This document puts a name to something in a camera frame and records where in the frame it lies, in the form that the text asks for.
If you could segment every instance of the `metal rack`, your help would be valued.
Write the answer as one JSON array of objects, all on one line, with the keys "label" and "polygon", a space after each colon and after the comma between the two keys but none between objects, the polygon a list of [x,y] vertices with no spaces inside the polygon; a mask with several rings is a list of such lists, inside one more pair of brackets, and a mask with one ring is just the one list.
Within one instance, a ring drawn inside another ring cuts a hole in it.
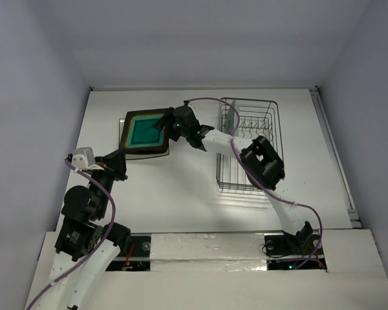
[{"label": "metal rack", "polygon": [[[275,101],[244,98],[222,98],[222,100],[228,103],[235,100],[238,104],[240,114],[238,137],[254,139],[257,136],[265,136],[282,160],[285,160],[283,156],[279,109]],[[229,109],[229,106],[222,103],[219,106],[218,129],[220,131],[224,130]],[[221,191],[244,191],[243,194],[248,194],[247,192],[253,194],[253,192],[259,191],[249,182],[246,173],[237,160],[222,154],[217,154],[216,179]]]}]

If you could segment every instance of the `white table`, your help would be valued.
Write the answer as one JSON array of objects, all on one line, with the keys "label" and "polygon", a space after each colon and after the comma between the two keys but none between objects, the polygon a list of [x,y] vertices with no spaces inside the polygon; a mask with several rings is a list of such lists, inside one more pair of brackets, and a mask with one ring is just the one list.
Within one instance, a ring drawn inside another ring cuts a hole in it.
[{"label": "white table", "polygon": [[[287,187],[295,201],[314,206],[324,228],[351,228],[345,189],[331,162],[307,89],[91,92],[78,147],[90,146],[96,156],[108,154],[118,148],[118,120],[127,111],[177,107],[184,99],[201,96],[276,101],[286,170],[286,180],[278,187]],[[201,123],[217,125],[216,102],[198,101],[194,105]],[[112,190],[118,223],[130,227],[133,233],[281,229],[268,200],[219,194],[215,154],[192,149],[183,139],[171,141],[170,150],[170,155],[162,158],[127,162],[129,179],[116,182]],[[86,184],[81,176],[71,173],[67,189]],[[310,211],[302,212],[318,227]],[[108,207],[102,223],[107,223],[110,216]]]},{"label": "white table", "polygon": [[[233,260],[265,262],[261,240],[252,234],[213,237],[153,236],[152,271],[104,273],[82,310],[388,310],[388,280],[370,231],[325,231],[327,273],[265,271],[264,264],[260,271],[226,272],[220,266]],[[56,232],[46,235],[28,303],[48,283],[56,238]]]}]

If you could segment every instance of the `wire basket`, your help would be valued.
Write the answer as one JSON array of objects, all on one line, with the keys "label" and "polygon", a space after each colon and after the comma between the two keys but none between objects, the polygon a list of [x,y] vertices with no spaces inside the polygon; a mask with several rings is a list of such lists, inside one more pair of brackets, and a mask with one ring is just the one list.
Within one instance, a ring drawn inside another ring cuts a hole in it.
[{"label": "wire basket", "polygon": [[[238,137],[248,139],[266,137],[284,161],[279,109],[275,101],[244,98],[222,98],[222,100],[228,103],[235,100],[238,104],[240,114]],[[218,129],[220,131],[224,130],[229,109],[229,106],[222,103],[219,106]],[[235,158],[222,154],[217,154],[216,179],[221,190],[260,191],[250,183]]]}]

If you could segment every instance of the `teal square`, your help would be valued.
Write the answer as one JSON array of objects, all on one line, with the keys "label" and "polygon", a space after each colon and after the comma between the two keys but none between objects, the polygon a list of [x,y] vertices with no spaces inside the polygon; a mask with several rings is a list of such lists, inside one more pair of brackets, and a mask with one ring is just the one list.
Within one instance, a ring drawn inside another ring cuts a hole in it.
[{"label": "teal square", "polygon": [[132,120],[131,130],[128,135],[128,148],[135,147],[156,147],[164,140],[164,133],[153,128],[153,125],[163,114],[136,116]]}]

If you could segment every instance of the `gray wall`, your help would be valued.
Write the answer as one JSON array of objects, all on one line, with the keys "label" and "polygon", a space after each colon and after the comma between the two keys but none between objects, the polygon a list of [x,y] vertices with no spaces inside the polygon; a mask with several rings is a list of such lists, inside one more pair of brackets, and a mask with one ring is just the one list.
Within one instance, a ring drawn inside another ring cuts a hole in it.
[{"label": "gray wall", "polygon": [[313,86],[368,0],[47,2],[92,86]]},{"label": "gray wall", "polygon": [[24,307],[89,94],[53,25],[43,1],[0,0],[0,310]]},{"label": "gray wall", "polygon": [[356,208],[388,274],[388,1],[371,1],[321,97]]}]

